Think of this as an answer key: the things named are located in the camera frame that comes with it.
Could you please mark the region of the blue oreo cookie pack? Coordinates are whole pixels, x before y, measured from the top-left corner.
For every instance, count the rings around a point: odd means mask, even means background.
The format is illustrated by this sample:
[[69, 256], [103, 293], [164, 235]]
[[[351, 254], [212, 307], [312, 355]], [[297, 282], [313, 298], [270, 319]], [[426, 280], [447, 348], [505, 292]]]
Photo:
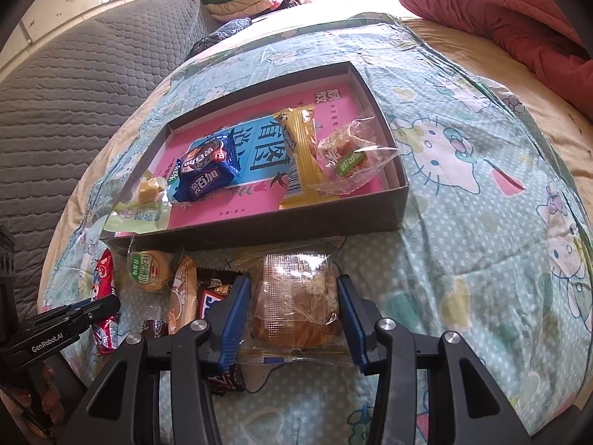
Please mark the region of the blue oreo cookie pack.
[[169, 186], [177, 203], [196, 202], [229, 186], [240, 175], [234, 132], [224, 132], [200, 141], [176, 162]]

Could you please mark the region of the small beige snack pack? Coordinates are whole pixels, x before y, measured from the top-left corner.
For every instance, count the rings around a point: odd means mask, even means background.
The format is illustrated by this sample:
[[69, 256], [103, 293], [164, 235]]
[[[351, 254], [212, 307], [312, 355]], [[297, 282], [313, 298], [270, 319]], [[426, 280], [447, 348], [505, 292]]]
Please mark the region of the small beige snack pack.
[[179, 263], [170, 293], [168, 333], [178, 333], [193, 322], [197, 309], [197, 267], [193, 259], [184, 256]]

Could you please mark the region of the clear pack brown bread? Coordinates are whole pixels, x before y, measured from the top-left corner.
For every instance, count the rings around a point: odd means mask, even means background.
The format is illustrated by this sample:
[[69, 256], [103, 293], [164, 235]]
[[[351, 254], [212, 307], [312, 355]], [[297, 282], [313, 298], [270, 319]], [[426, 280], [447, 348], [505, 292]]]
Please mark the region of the clear pack brown bread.
[[234, 268], [251, 281], [239, 364], [350, 363], [335, 264], [342, 243], [325, 238], [267, 245], [236, 258]]

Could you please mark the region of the brown snickers bar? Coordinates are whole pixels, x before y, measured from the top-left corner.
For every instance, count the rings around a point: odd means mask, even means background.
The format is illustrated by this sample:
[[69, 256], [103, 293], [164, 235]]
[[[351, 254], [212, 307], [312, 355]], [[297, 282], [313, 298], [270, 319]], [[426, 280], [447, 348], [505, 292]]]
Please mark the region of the brown snickers bar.
[[[228, 298], [232, 285], [239, 275], [238, 271], [215, 268], [197, 268], [197, 309], [196, 317], [206, 319], [217, 302]], [[208, 378], [213, 395], [222, 397], [227, 393], [243, 393], [245, 383], [239, 365], [232, 365], [224, 375]]]

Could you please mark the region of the red quilted comforter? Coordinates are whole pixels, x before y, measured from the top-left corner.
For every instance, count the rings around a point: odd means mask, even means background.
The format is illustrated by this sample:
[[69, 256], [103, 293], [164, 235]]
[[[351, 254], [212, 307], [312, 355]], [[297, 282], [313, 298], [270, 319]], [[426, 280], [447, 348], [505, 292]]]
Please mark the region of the red quilted comforter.
[[399, 0], [424, 19], [488, 38], [592, 116], [592, 57], [553, 0]]

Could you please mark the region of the clear pack red pastry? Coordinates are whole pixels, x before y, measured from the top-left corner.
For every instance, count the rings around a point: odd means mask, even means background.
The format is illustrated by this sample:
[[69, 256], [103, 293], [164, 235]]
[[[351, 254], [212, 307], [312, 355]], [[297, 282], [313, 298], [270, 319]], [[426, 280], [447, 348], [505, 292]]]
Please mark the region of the clear pack red pastry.
[[309, 184], [324, 194], [347, 196], [373, 180], [398, 156], [393, 145], [379, 143], [374, 116], [337, 126], [317, 143], [318, 181]]

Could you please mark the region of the round cake green label pack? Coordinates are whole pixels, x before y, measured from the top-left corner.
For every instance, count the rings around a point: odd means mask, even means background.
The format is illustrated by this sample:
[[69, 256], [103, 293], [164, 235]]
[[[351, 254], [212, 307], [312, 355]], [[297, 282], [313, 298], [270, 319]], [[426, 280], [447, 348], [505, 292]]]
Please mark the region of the round cake green label pack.
[[132, 282], [148, 292], [159, 292], [173, 278], [172, 253], [160, 250], [140, 250], [127, 254], [127, 272]]

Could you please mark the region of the dark cardboard box tray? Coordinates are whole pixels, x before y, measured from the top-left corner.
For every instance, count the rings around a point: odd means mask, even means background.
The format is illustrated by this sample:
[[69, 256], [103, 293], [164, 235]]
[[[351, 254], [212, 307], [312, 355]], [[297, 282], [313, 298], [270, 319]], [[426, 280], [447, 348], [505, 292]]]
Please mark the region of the dark cardboard box tray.
[[[395, 145], [371, 89], [349, 61], [250, 85], [165, 124], [127, 178], [100, 238], [113, 247], [202, 250], [398, 229], [408, 196], [399, 158], [346, 196], [323, 196], [298, 177], [274, 114], [303, 106], [312, 107], [318, 140], [368, 116], [370, 141]], [[227, 133], [239, 175], [199, 202], [175, 202], [178, 160]]]

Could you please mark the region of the dark blue patterned cloth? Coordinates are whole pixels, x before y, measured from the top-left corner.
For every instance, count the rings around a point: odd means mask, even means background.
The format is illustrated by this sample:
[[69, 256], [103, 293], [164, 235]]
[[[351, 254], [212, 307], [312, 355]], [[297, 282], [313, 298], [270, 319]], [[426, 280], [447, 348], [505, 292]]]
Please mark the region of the dark blue patterned cloth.
[[197, 54], [207, 50], [208, 48], [218, 44], [219, 42], [232, 37], [239, 31], [250, 27], [252, 24], [252, 19], [249, 17], [244, 18], [237, 18], [233, 19], [229, 22], [224, 23], [215, 31], [209, 33], [206, 36], [203, 36], [198, 39], [198, 41], [193, 45], [190, 52], [188, 53], [186, 59], [190, 59]]

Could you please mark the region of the yellow wafer bar pack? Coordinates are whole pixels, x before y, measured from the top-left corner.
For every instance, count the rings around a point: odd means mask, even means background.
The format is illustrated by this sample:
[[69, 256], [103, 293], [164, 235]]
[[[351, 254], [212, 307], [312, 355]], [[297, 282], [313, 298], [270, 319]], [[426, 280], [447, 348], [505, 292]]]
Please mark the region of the yellow wafer bar pack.
[[284, 150], [288, 156], [286, 191], [281, 209], [331, 202], [336, 196], [319, 191], [323, 173], [317, 162], [315, 106], [285, 108], [272, 115], [281, 127]]

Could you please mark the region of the green yellow cake snack pack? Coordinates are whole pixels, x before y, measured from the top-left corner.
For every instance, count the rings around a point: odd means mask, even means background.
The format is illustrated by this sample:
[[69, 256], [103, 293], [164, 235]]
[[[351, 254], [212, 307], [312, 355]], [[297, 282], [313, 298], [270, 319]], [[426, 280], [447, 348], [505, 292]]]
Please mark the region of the green yellow cake snack pack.
[[115, 235], [163, 231], [168, 228], [171, 210], [166, 179], [145, 171], [133, 185], [131, 197], [113, 208], [103, 231]]

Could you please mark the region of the grey quilted headboard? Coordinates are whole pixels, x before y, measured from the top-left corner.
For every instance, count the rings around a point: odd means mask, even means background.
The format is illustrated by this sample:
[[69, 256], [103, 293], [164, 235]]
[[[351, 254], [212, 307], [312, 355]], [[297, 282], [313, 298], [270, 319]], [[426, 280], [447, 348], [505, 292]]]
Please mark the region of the grey quilted headboard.
[[86, 168], [216, 28], [201, 0], [134, 0], [54, 37], [1, 82], [1, 223], [20, 319], [34, 316], [54, 229]]

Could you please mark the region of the small dark chocolate candy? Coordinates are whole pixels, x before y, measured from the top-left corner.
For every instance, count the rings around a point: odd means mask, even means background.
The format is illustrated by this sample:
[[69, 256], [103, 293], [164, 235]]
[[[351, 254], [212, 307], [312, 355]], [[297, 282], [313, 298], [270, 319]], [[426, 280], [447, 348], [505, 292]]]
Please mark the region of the small dark chocolate candy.
[[168, 336], [168, 323], [162, 319], [145, 319], [142, 321], [140, 333], [145, 339], [151, 340]]

